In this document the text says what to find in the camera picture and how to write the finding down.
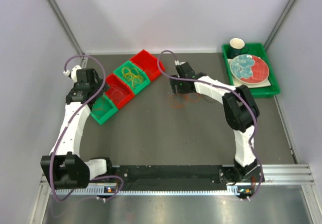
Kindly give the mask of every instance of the metal post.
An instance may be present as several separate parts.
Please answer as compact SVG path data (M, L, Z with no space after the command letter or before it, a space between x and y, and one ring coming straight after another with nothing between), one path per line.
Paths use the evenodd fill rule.
M78 54L83 54L83 51L80 47L80 45L78 44L74 34L72 33L66 19L64 18L63 14L61 13L57 3L55 0L47 0L50 7L52 8L52 10L54 11L60 25L63 27L68 39L70 40L71 44L73 45L73 47L75 48L76 52Z
M265 50L267 50L270 47L270 45L271 45L272 41L274 40L277 32L281 28L283 22L285 21L287 15L289 14L289 12L291 11L291 9L293 8L293 6L294 6L294 4L295 4L296 1L297 0L289 0L288 1L288 3L285 6L285 8L284 8L284 10L283 10L283 12L281 14L281 16L277 20L277 22L276 22L276 24L275 24L275 26L274 26L274 28L273 28L270 36L268 36L268 39L266 40L266 42L264 44Z

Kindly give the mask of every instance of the mug handle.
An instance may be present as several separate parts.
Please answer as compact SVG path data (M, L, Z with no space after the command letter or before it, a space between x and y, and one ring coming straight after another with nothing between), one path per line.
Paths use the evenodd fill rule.
M245 52L240 52L240 54L247 54L247 52L250 50L250 48L248 46L245 46L241 51L243 51L244 49L246 49Z

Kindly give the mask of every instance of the plastic container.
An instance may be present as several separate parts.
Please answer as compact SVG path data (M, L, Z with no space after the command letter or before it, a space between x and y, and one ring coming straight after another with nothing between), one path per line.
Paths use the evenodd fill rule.
M280 87L278 86L276 77L274 75L274 71L271 67L270 61L268 60L268 57L263 45L261 43L248 43L246 44L246 46L249 47L249 51L247 52L247 54L260 57L262 60L266 62L268 68L270 69L268 80L270 81L271 85L268 87L250 88L252 95L255 98L269 98L279 94ZM222 46L222 52L223 52L223 58L225 60L226 67L227 67L229 82L231 85L233 85L233 81L232 81L233 75L230 72L230 67L229 67L228 58L227 58L228 48L229 48L229 44L224 44Z
M116 75L110 74L106 77L106 83L110 88L105 92L105 95L114 103L117 109L124 107L134 97L130 87Z
M146 73L147 77L149 77L151 82L161 74L156 64L157 58L151 55L145 49L133 56L130 61L140 67ZM160 67L163 71L166 70L161 61Z
M127 79L124 76L124 73L122 72L122 69L127 67L128 69L131 70L131 73L134 74L135 76L140 76L142 77L142 82L138 82L137 79ZM140 69L138 66L133 64L131 61L127 61L124 64L122 64L120 67L118 67L116 70L113 71L113 73L121 79L123 82L125 82L132 92L137 95L140 91L142 91L147 85L150 84L150 80L147 77L147 75L144 73L142 69Z
M99 98L92 107L91 116L102 125L118 110L113 102L106 95Z

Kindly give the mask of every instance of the plate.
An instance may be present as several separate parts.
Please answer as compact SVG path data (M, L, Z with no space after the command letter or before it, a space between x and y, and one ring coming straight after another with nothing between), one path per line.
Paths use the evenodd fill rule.
M265 81L270 70L262 59L250 54L242 54L232 59L230 70L234 77L247 84L258 84Z

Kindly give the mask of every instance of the white napkin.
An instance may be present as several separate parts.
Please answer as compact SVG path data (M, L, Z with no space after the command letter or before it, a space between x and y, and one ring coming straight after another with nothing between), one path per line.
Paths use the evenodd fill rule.
M228 59L228 64L230 64L232 61L232 59ZM244 83L244 82L241 82L240 80L238 80L236 77L234 77L233 75L232 76L232 82L233 82L233 85L235 87L240 87L241 85L245 85L247 86L248 88L259 88L259 87L269 87L271 86L271 83L270 81L268 80L268 78L266 80L264 80L263 82L261 83L258 83L258 84L247 84L247 83Z

